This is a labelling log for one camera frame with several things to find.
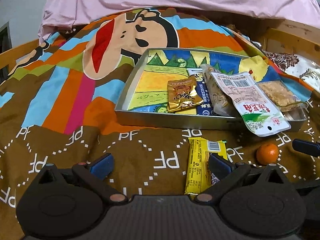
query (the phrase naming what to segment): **gold foil snack packet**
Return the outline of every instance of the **gold foil snack packet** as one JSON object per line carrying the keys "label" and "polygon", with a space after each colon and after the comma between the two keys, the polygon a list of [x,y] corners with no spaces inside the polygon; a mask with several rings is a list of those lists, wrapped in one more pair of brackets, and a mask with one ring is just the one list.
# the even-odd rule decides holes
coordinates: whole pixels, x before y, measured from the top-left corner
{"label": "gold foil snack packet", "polygon": [[196,78],[168,81],[168,112],[183,110],[200,105],[203,100],[196,92]]}

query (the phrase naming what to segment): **colorful blanket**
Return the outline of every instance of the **colorful blanket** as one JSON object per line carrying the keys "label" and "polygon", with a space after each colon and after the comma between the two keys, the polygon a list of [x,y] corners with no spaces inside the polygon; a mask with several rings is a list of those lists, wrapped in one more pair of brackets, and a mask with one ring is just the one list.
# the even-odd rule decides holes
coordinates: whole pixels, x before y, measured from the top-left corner
{"label": "colorful blanket", "polygon": [[[281,78],[307,101],[308,121],[298,133],[268,138],[245,131],[120,125],[114,107],[124,84],[145,49],[159,47],[261,55],[268,68],[251,69],[253,75]],[[320,160],[291,146],[294,138],[320,138],[318,92],[282,72],[246,39],[190,11],[147,8],[103,17],[67,42],[55,33],[15,67],[0,95],[0,239],[22,237],[15,207],[46,163],[70,168],[110,152],[115,169],[105,182],[129,197],[183,194],[188,138],[201,136],[226,140],[231,162],[257,166],[257,148],[272,142],[280,149],[277,164],[291,181],[319,179]]]}

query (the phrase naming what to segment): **green mountain drawing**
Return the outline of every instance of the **green mountain drawing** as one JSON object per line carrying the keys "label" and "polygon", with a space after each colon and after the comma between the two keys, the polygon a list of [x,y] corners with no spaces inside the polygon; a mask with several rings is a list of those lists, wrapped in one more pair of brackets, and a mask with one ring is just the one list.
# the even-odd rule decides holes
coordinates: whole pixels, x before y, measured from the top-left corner
{"label": "green mountain drawing", "polygon": [[187,68],[198,68],[198,65],[192,55],[187,60]]}
{"label": "green mountain drawing", "polygon": [[202,64],[207,64],[207,59],[205,57],[203,58],[203,60],[202,60],[200,65],[202,65]]}
{"label": "green mountain drawing", "polygon": [[225,71],[224,69],[221,69],[220,64],[218,62],[213,67],[216,70],[219,70],[221,73],[227,74],[227,75],[232,75],[235,72],[234,69],[230,70],[229,72]]}
{"label": "green mountain drawing", "polygon": [[177,61],[176,55],[173,55],[173,57],[165,64],[165,66],[168,67],[179,67],[180,63]]}
{"label": "green mountain drawing", "polygon": [[[201,64],[205,64],[205,63],[207,63],[207,61],[206,61],[206,58],[204,57]],[[199,67],[192,55],[188,59],[184,59],[181,57],[178,58],[176,55],[173,55],[173,57],[166,64],[163,64],[158,53],[156,53],[153,56],[153,58],[148,62],[148,65],[182,67],[182,68],[198,68]]]}
{"label": "green mountain drawing", "polygon": [[161,58],[159,57],[158,53],[156,53],[153,58],[148,62],[148,65],[157,65],[157,66],[164,66]]}

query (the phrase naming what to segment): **aluminum tray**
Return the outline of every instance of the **aluminum tray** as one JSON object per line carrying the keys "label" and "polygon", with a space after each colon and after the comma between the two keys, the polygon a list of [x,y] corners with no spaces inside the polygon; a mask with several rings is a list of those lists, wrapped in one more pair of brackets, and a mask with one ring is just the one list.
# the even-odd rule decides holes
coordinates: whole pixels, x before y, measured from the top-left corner
{"label": "aluminum tray", "polygon": [[[181,129],[200,129],[200,130],[246,130],[246,126],[242,118],[224,117],[224,116],[203,116],[190,114],[174,114],[174,113],[152,113],[152,112],[136,112],[129,111],[129,103],[133,93],[138,85],[144,67],[148,60],[150,50],[177,50],[177,48],[153,48],[147,49],[135,65],[124,89],[119,97],[115,107],[115,112],[119,124],[130,126],[150,126],[165,128],[181,128]],[[234,57],[247,58],[246,56],[212,51],[203,49],[179,49],[186,51],[199,52],[215,52],[218,54],[231,55]],[[290,132],[297,132],[302,124],[307,120],[303,110],[290,112],[294,120],[289,120],[291,125]]]}

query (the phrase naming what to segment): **small mandarin orange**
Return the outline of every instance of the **small mandarin orange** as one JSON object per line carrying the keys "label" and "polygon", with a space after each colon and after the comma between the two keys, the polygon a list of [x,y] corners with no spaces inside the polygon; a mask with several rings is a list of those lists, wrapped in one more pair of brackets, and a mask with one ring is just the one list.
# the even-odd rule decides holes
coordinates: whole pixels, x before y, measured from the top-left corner
{"label": "small mandarin orange", "polygon": [[257,150],[257,161],[261,165],[268,165],[269,163],[275,163],[279,156],[279,149],[277,145],[273,143],[263,144]]}

